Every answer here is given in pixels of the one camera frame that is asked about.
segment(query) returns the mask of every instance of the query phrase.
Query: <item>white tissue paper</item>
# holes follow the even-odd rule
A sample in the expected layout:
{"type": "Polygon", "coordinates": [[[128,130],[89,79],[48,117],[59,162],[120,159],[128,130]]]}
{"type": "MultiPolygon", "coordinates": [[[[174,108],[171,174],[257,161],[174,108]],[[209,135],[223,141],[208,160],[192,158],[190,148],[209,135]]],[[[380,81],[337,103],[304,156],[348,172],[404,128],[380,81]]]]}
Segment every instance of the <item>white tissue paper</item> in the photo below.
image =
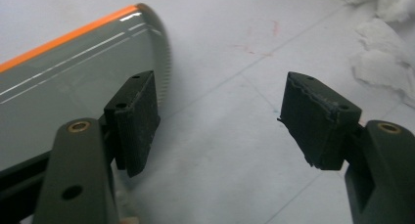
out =
{"type": "Polygon", "coordinates": [[[374,86],[403,93],[403,101],[415,108],[415,71],[409,64],[403,41],[379,19],[357,28],[366,52],[351,60],[354,76],[374,86]]]}
{"type": "Polygon", "coordinates": [[[356,29],[366,50],[380,50],[394,55],[398,61],[409,64],[409,55],[406,52],[402,39],[385,22],[373,19],[364,22],[356,29]]]}
{"type": "MultiPolygon", "coordinates": [[[[372,0],[348,0],[358,5],[372,0]]],[[[378,0],[377,16],[385,22],[404,22],[415,15],[415,0],[378,0]]]]}

